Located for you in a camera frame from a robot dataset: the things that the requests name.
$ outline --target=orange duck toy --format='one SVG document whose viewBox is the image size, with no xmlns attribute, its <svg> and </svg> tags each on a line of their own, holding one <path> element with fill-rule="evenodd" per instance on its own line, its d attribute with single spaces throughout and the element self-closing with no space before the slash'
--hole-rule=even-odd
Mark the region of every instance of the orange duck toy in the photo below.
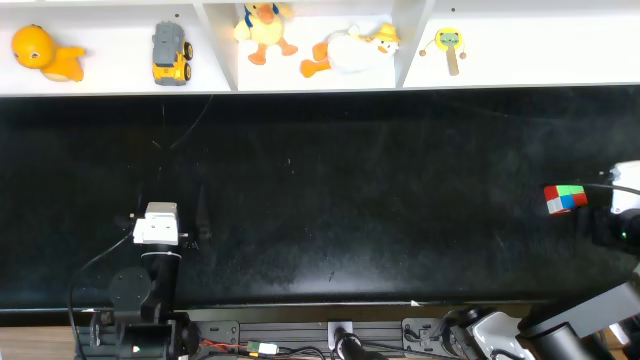
<svg viewBox="0 0 640 360">
<path fill-rule="evenodd" d="M 79 47 L 62 47 L 38 25 L 18 30 L 11 41 L 13 54 L 20 65 L 29 69 L 40 69 L 53 81 L 81 81 L 84 71 L 78 61 L 85 55 Z"/>
</svg>

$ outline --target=white plush duck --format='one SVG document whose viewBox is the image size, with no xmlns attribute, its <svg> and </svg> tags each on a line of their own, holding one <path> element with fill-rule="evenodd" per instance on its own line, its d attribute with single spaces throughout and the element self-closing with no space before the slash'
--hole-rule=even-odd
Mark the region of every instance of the white plush duck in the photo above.
<svg viewBox="0 0 640 360">
<path fill-rule="evenodd" d="M 389 61 L 400 45 L 396 28 L 385 23 L 372 37 L 360 35 L 360 29 L 352 26 L 329 36 L 327 42 L 313 47 L 315 61 L 304 60 L 300 72 L 310 78 L 318 71 L 335 70 L 343 74 L 365 71 Z"/>
</svg>

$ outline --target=toy construction vehicle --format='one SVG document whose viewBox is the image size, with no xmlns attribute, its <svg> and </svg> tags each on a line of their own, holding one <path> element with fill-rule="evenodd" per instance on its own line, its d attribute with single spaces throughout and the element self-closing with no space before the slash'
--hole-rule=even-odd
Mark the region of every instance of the toy construction vehicle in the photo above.
<svg viewBox="0 0 640 360">
<path fill-rule="evenodd" d="M 180 25 L 162 22 L 156 25 L 153 40 L 153 77 L 158 85 L 185 85 L 191 79 L 193 47 Z"/>
</svg>

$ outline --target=rubik's cube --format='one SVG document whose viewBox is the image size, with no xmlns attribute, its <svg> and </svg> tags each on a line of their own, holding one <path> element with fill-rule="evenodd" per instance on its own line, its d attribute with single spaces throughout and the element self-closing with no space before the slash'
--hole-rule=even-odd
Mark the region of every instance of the rubik's cube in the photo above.
<svg viewBox="0 0 640 360">
<path fill-rule="evenodd" d="M 569 212 L 577 207 L 586 206 L 587 194 L 582 186 L 552 185 L 544 188 L 549 214 Z"/>
</svg>

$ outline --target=black table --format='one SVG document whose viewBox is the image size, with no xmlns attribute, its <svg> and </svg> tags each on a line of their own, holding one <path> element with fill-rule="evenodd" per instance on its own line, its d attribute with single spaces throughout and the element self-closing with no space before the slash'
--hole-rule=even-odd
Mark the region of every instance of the black table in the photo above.
<svg viewBox="0 0 640 360">
<path fill-rule="evenodd" d="M 3 99 L 0 308 L 64 307 L 71 274 L 124 234 L 117 220 L 158 174 L 179 179 L 182 205 L 206 189 L 213 220 L 212 241 L 184 253 L 182 308 L 616 285 L 636 261 L 548 216 L 540 184 L 640 158 L 637 89 L 216 96 L 164 163 L 208 96 Z M 106 305 L 139 254 L 96 264 L 76 305 Z"/>
</svg>

